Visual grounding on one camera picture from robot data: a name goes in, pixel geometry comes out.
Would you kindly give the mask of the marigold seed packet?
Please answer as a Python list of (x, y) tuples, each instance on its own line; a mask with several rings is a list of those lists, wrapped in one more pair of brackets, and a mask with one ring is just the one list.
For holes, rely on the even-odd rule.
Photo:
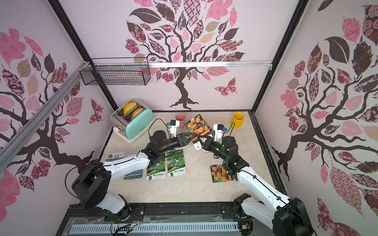
[(212, 128), (207, 124), (201, 114), (196, 115), (195, 117), (189, 119), (185, 123), (185, 128), (187, 132), (193, 133), (196, 136), (198, 135), (209, 135), (213, 136), (214, 131)]
[(222, 165), (211, 165), (210, 171), (212, 183), (224, 183), (234, 180), (234, 178), (226, 172)]

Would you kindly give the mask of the green gourd packet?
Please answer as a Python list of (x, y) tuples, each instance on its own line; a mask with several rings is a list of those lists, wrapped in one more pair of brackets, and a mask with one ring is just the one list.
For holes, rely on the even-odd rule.
[(147, 168), (146, 180), (161, 180), (165, 179), (165, 159), (161, 159), (156, 165)]
[(166, 161), (169, 177), (181, 176), (187, 172), (184, 151), (182, 149), (167, 152)]

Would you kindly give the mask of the green gourd packet front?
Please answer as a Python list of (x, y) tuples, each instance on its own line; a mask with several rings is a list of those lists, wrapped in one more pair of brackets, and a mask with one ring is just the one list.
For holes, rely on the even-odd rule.
[(161, 180), (165, 179), (165, 159), (161, 159), (156, 165), (147, 168), (146, 180)]

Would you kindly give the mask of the lavender seed packet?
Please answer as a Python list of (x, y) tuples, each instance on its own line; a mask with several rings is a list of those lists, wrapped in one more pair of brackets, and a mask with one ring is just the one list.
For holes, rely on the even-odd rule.
[(123, 159), (124, 157), (125, 157), (124, 152), (112, 152), (107, 156), (106, 161), (107, 162), (116, 161), (116, 160)]
[(132, 180), (132, 179), (142, 178), (143, 177), (143, 172), (144, 172), (143, 169), (133, 171), (133, 172), (131, 172), (129, 174), (126, 174), (124, 176), (124, 180)]

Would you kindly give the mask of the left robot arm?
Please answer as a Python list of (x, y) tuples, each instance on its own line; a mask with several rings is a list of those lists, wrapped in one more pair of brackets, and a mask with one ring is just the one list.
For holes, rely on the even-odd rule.
[(137, 154), (116, 161), (93, 160), (82, 167), (71, 188), (85, 209), (107, 210), (115, 220), (126, 220), (131, 215), (131, 205), (121, 194), (108, 190), (110, 183), (125, 175), (158, 164), (165, 153), (188, 145), (196, 135), (179, 133), (168, 139), (162, 130), (156, 131), (146, 148)]

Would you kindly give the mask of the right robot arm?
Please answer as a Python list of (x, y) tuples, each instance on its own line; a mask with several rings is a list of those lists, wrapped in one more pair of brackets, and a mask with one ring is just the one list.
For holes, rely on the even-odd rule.
[(199, 136), (202, 148), (223, 160), (223, 168), (235, 181), (246, 186), (257, 200), (245, 196), (237, 202), (242, 217), (251, 216), (272, 230), (276, 236), (312, 236), (316, 232), (304, 203), (290, 198), (260, 177), (238, 153), (235, 138), (227, 136), (222, 142), (205, 135)]

